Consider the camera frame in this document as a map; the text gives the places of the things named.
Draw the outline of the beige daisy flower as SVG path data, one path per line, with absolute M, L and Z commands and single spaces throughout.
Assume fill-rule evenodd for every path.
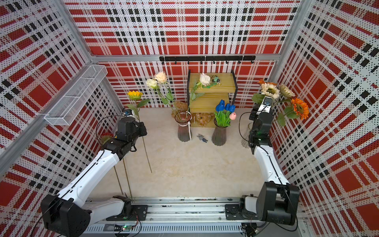
M 280 85 L 279 90 L 280 94 L 284 97 L 284 99 L 281 99 L 279 103 L 291 102 L 291 100 L 296 96 L 295 93 L 285 85 Z
M 273 100 L 276 100 L 280 97 L 280 91 L 277 88 L 277 85 L 271 83 L 261 84 L 260 93 L 256 93 L 252 97 L 252 101 L 256 104 L 261 104 L 263 100 L 268 97 Z

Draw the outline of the white rose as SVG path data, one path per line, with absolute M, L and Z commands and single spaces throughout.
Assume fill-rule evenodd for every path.
M 211 78 L 204 73 L 200 74 L 198 82 L 195 83 L 190 92 L 190 102 L 193 102 L 204 95 L 203 92 L 197 92 L 198 89 L 208 89 L 210 86 Z

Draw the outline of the dark pink ribbed vase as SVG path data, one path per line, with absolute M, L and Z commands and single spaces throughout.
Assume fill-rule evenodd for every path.
M 227 128 L 218 126 L 216 119 L 214 119 L 215 130 L 212 135 L 212 143 L 216 146 L 223 146 L 227 141 Z

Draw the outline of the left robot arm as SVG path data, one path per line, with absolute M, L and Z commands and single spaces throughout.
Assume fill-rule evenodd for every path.
M 147 135 L 143 122 L 133 116 L 122 117 L 115 136 L 106 141 L 94 160 L 58 194 L 47 195 L 41 202 L 44 227 L 65 237 L 79 237 L 88 226 L 103 219 L 132 215 L 131 199 L 114 196 L 97 204 L 86 200 L 104 178 L 129 152 L 136 152 L 136 141 Z

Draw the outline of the orange daisy flower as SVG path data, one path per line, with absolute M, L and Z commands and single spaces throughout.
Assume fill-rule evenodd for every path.
M 310 115 L 308 104 L 299 98 L 285 99 L 279 103 L 286 104 L 286 107 L 283 113 L 278 113 L 277 118 L 274 121 L 282 127 L 286 125 L 286 121 L 289 119 L 305 120 Z
M 266 82 L 266 81 L 264 81 L 264 80 L 259 80 L 259 81 L 258 81 L 258 84 L 260 84 L 260 85 L 268 84 L 268 85 L 273 85 L 273 86 L 275 86 L 275 87 L 277 86 L 276 83 Z

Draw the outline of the cream rose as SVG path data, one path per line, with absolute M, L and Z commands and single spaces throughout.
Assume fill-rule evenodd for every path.
M 178 110 L 175 106 L 175 97 L 168 82 L 166 73 L 159 72 L 154 76 L 154 79 L 157 81 L 156 92 L 158 93 L 162 103 L 164 105 L 169 105 L 174 110 Z

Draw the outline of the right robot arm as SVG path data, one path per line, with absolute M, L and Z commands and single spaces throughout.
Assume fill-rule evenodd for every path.
M 263 222 L 293 226 L 297 223 L 300 190 L 285 178 L 274 157 L 269 137 L 273 115 L 266 109 L 266 106 L 252 109 L 249 119 L 253 126 L 248 137 L 264 183 L 257 197 L 245 196 L 241 200 L 242 210 L 246 214 L 256 214 Z

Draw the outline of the yellow daisy flower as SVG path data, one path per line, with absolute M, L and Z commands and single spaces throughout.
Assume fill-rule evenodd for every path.
M 142 99 L 143 93 L 139 91 L 129 91 L 127 95 L 131 101 L 130 104 L 127 104 L 127 108 L 131 109 L 135 113 L 137 120 L 140 121 L 140 108 L 145 106 L 150 99 Z

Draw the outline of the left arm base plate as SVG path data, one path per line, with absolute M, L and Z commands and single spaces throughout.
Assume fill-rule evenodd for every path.
M 106 218 L 107 221 L 145 221 L 148 213 L 148 205 L 132 205 L 131 212 L 126 214 L 119 214 Z

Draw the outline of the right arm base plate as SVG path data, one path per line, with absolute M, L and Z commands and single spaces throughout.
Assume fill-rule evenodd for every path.
M 225 214 L 227 220 L 260 221 L 256 213 L 247 211 L 238 204 L 226 204 Z

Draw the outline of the pink glass vase with ribbon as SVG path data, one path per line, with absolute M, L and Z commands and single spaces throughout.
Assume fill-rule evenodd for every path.
M 188 111 L 179 112 L 175 116 L 175 121 L 178 124 L 178 139 L 182 142 L 188 142 L 192 140 L 192 133 L 190 129 L 191 119 L 192 115 Z

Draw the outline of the pink tulip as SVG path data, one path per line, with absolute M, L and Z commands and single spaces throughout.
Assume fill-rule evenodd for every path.
M 235 120 L 237 118 L 237 114 L 235 112 L 231 113 L 229 116 L 230 120 Z

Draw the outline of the pale green rose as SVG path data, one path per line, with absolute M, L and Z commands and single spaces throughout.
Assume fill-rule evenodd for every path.
M 165 80 L 148 79 L 146 85 L 158 95 L 164 105 L 168 105 L 171 108 L 174 118 L 179 119 L 179 111 L 174 105 L 174 95 L 169 87 L 167 78 Z

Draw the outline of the red daisy flower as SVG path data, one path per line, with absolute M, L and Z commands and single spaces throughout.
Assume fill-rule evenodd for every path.
M 107 141 L 114 137 L 111 133 L 104 133 L 100 136 L 100 144 L 103 146 Z

